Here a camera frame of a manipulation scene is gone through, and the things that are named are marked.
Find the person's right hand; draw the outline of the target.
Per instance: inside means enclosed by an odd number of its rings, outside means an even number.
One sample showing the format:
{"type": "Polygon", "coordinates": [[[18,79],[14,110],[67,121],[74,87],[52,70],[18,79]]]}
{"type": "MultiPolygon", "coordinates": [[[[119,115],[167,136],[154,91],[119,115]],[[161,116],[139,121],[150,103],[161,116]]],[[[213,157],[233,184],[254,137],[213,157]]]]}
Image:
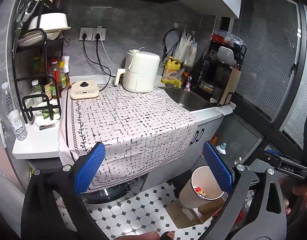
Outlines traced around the person's right hand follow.
{"type": "Polygon", "coordinates": [[[282,192],[284,193],[285,212],[288,215],[292,211],[288,197],[296,196],[301,203],[297,208],[298,212],[304,213],[307,209],[307,185],[297,184],[294,178],[285,177],[279,180],[282,192]]]}

